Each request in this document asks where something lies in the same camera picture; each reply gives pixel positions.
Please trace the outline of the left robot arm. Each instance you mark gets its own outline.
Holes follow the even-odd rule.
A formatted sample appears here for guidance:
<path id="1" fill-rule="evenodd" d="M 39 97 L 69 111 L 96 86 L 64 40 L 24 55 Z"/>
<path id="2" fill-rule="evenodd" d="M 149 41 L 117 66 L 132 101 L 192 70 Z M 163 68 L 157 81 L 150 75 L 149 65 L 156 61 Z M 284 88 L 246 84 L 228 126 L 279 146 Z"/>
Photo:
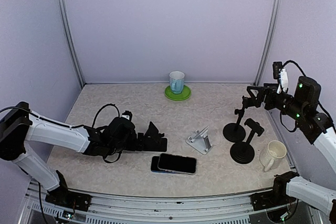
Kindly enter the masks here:
<path id="1" fill-rule="evenodd" d="M 151 122 L 145 133 L 137 133 L 132 113 L 118 113 L 108 125 L 70 125 L 32 111 L 27 102 L 1 109 L 1 159 L 16 164 L 38 181 L 50 195 L 66 206 L 73 201 L 61 172 L 50 168 L 30 147 L 29 142 L 46 143 L 105 161 L 123 151 L 166 152 L 167 138 Z"/>

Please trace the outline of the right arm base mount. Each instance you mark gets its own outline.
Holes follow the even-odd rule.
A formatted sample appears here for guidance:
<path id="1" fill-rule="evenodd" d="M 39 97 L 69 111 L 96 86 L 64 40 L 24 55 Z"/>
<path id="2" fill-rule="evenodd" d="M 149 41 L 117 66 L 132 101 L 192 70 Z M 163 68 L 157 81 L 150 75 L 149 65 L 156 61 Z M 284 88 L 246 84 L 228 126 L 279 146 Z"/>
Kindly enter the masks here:
<path id="1" fill-rule="evenodd" d="M 298 176 L 298 173 L 292 171 L 281 175 L 275 175 L 271 190 L 262 193 L 254 193 L 251 195 L 250 198 L 254 211 L 264 210 L 295 202 L 297 200 L 295 197 L 290 197 L 286 194 L 286 187 L 291 179 Z"/>

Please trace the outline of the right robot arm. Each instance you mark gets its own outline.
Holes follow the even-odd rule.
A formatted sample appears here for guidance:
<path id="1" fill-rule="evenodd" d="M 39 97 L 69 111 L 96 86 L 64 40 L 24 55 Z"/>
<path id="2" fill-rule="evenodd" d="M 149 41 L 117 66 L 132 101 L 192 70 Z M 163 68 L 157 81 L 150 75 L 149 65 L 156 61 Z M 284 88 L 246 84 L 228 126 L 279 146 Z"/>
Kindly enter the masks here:
<path id="1" fill-rule="evenodd" d="M 277 93 L 274 84 L 248 86 L 251 103 L 265 110 L 278 109 L 282 114 L 295 120 L 297 128 L 310 144 L 315 146 L 332 168 L 335 168 L 335 130 L 330 117 L 317 111 L 321 86 L 312 78 L 300 76 L 294 95 Z M 288 197 L 304 201 L 322 211 L 331 223 L 335 223 L 335 191 L 312 183 L 298 173 L 286 172 L 277 175 L 269 201 L 281 204 Z"/>

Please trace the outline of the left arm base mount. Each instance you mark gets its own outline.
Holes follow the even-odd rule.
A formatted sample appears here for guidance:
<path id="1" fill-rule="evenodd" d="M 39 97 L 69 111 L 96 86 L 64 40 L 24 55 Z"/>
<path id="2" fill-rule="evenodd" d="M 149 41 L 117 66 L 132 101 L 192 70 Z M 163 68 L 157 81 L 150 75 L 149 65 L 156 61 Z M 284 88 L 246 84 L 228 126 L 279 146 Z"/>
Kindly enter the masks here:
<path id="1" fill-rule="evenodd" d="M 56 189 L 48 190 L 45 201 L 57 206 L 71 208 L 73 211 L 87 212 L 92 197 L 89 194 L 69 190 L 63 174 L 58 170 L 56 170 L 56 173 L 59 178 L 59 185 Z"/>

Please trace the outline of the black folding phone stand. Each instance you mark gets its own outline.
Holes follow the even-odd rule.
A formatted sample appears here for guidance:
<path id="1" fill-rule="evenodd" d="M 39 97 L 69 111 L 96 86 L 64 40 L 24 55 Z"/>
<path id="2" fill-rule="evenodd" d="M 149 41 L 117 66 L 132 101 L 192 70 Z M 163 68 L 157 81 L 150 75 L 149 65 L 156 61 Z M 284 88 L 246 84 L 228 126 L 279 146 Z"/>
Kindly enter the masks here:
<path id="1" fill-rule="evenodd" d="M 144 134 L 145 138 L 151 138 L 155 141 L 160 141 L 160 139 L 164 138 L 164 133 L 160 133 L 158 128 L 154 125 L 152 121 L 149 123 L 149 127 Z"/>

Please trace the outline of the white folding phone stand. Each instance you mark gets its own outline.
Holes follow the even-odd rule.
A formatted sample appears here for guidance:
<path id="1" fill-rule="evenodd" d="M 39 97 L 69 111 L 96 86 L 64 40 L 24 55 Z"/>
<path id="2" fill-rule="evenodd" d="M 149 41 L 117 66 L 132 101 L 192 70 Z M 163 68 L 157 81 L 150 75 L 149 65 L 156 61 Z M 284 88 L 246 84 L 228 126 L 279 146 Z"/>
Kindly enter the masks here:
<path id="1" fill-rule="evenodd" d="M 189 146 L 203 155 L 206 155 L 213 147 L 208 138 L 208 128 L 209 126 L 206 126 L 202 130 L 196 130 L 186 139 Z"/>

